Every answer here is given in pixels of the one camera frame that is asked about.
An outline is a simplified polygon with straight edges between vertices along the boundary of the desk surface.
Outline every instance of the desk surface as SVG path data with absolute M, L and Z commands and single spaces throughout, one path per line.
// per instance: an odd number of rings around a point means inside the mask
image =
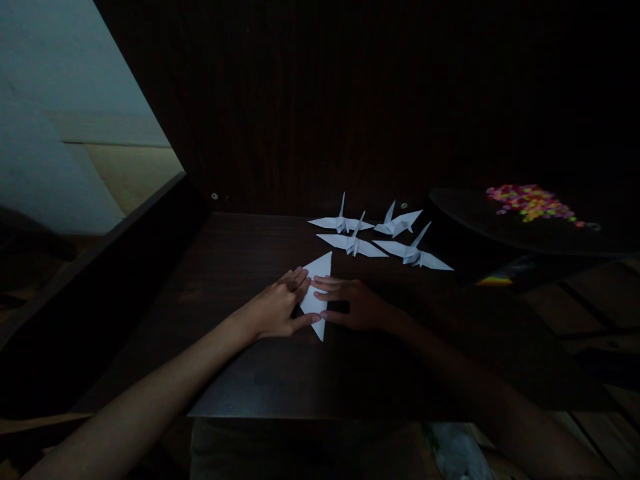
M 315 236 L 321 232 L 299 217 L 212 214 L 132 336 L 74 410 L 96 411 L 282 272 L 331 250 Z M 382 237 L 372 230 L 359 236 Z M 544 409 L 613 408 L 604 390 L 562 350 L 528 306 L 503 289 L 460 291 L 450 272 L 408 267 L 394 257 L 353 258 L 338 250 L 332 272 L 360 278 Z M 324 343 L 308 328 L 290 338 L 252 345 L 212 380 L 190 414 L 464 418 L 437 380 L 396 340 L 332 324 L 327 324 Z

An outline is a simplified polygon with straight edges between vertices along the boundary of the white paper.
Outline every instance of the white paper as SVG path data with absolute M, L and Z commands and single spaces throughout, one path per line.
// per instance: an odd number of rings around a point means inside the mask
M 353 234 L 350 237 L 323 233 L 318 233 L 317 236 L 322 238 L 322 240 L 330 244 L 332 247 L 346 250 L 347 255 L 353 255 L 355 257 L 358 253 L 362 253 L 367 257 L 388 257 L 386 253 L 378 250 L 368 241 L 360 240 L 355 237 L 361 230 L 362 219 L 365 217 L 365 213 L 366 212 L 363 212 L 362 217 L 360 217 L 360 221 L 354 228 Z
M 308 276 L 314 278 L 314 276 L 324 277 L 326 275 L 331 274 L 331 254 L 332 252 L 326 253 L 322 257 L 312 261 L 310 264 L 305 265 L 303 268 L 309 270 Z M 300 308 L 304 313 L 318 313 L 322 312 L 322 310 L 327 309 L 327 302 L 318 300 L 314 292 L 322 292 L 325 293 L 324 290 L 318 290 L 315 287 L 309 286 L 309 290 L 305 297 L 300 302 Z M 312 323 L 311 327 L 315 331 L 315 334 L 318 335 L 320 341 L 325 340 L 325 320 L 321 319 L 316 323 Z
M 393 217 L 393 208 L 395 207 L 395 200 L 391 204 L 391 208 L 387 212 L 387 216 L 385 217 L 384 223 L 378 223 L 373 229 L 384 233 L 386 235 L 392 235 L 393 238 L 396 238 L 398 234 L 404 232 L 404 230 L 409 230 L 413 233 L 411 226 L 413 222 L 417 220 L 417 218 L 422 213 L 422 210 L 418 210 L 415 212 L 404 213 L 402 215 L 398 215 L 396 218 Z
M 414 267 L 428 267 L 434 270 L 453 270 L 436 256 L 428 252 L 418 250 L 418 244 L 420 243 L 420 240 L 422 240 L 422 237 L 424 237 L 425 232 L 430 225 L 431 222 L 427 224 L 422 232 L 420 232 L 420 235 L 418 235 L 410 245 L 403 245 L 400 242 L 383 240 L 374 240 L 373 242 L 388 251 L 390 254 L 402 257 L 402 263 L 404 264 L 410 264 Z
M 309 223 L 312 223 L 318 227 L 335 229 L 338 233 L 342 233 L 346 231 L 349 233 L 352 230 L 355 230 L 356 226 L 358 226 L 358 220 L 356 219 L 346 219 L 343 217 L 345 210 L 345 194 L 342 194 L 342 205 L 340 206 L 340 214 L 337 217 L 324 217 L 316 220 L 309 220 Z M 367 222 L 363 222 L 362 226 L 360 226 L 360 230 L 366 230 L 372 228 L 373 225 Z

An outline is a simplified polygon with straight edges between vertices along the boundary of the white paper crane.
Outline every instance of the white paper crane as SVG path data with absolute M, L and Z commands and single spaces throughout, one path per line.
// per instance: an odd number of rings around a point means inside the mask
M 378 250 L 368 241 L 360 240 L 355 237 L 358 234 L 358 231 L 360 231 L 360 226 L 362 224 L 362 219 L 365 217 L 365 213 L 366 212 L 363 212 L 362 217 L 360 217 L 360 222 L 358 222 L 358 225 L 353 230 L 353 234 L 350 237 L 336 234 L 327 235 L 324 233 L 318 233 L 317 235 L 332 247 L 346 250 L 347 255 L 353 255 L 355 257 L 358 253 L 362 253 L 368 257 L 388 257 L 386 253 Z
M 349 233 L 349 230 L 353 230 L 358 225 L 358 220 L 356 219 L 346 219 L 342 216 L 345 210 L 345 193 L 342 194 L 342 205 L 340 206 L 340 215 L 337 217 L 325 217 L 316 220 L 309 220 L 309 223 L 317 225 L 322 228 L 335 228 L 338 233 L 342 233 L 345 230 Z M 370 223 L 364 222 L 360 227 L 360 230 L 366 230 L 368 228 L 372 228 L 373 225 Z
M 391 204 L 391 208 L 387 212 L 385 222 L 378 223 L 373 229 L 378 232 L 386 233 L 387 235 L 392 235 L 393 238 L 396 238 L 396 236 L 399 233 L 404 232 L 404 230 L 409 230 L 411 233 L 413 233 L 413 230 L 411 230 L 411 226 L 413 225 L 413 222 L 415 222 L 416 219 L 420 216 L 422 210 L 411 213 L 404 213 L 402 215 L 398 215 L 392 220 L 391 218 L 393 217 L 394 207 L 395 200 L 393 201 L 393 203 Z
M 404 264 L 410 263 L 414 267 L 419 265 L 420 267 L 428 267 L 434 270 L 453 270 L 450 266 L 436 258 L 434 255 L 418 250 L 418 243 L 420 243 L 420 240 L 424 237 L 430 224 L 431 222 L 422 229 L 420 235 L 415 238 L 411 245 L 403 245 L 402 243 L 384 240 L 374 240 L 373 242 L 384 248 L 384 250 L 388 251 L 390 254 L 402 257 L 402 263 Z

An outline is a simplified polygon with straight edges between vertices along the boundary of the right hand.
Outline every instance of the right hand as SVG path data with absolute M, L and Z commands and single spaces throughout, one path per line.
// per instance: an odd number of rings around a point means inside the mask
M 340 280 L 332 277 L 314 277 L 312 286 L 326 293 L 315 292 L 318 300 L 349 302 L 349 313 L 324 310 L 323 318 L 352 330 L 388 330 L 399 317 L 407 316 L 402 310 L 390 305 L 360 280 Z

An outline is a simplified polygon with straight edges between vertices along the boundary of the wall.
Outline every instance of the wall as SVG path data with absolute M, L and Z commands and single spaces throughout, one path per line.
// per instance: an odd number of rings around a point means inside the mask
M 69 118 L 128 119 L 168 142 L 93 2 L 2 2 L 0 53 L 0 205 L 59 233 L 106 233 L 124 214 L 88 157 L 61 142 L 80 130 Z

